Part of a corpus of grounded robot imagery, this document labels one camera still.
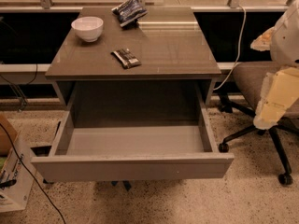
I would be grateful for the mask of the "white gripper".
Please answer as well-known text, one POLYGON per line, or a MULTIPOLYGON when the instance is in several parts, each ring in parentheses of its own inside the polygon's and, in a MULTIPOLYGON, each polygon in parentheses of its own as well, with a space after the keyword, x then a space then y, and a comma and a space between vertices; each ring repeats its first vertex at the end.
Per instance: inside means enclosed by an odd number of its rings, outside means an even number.
MULTIPOLYGON (((295 0, 271 27, 254 39, 250 48, 270 50, 273 61, 281 65, 297 65, 299 61, 299 0, 295 0)), ((287 67, 267 73, 263 79, 261 99, 253 124, 268 130, 278 124, 287 110, 299 99, 299 69, 287 67)))

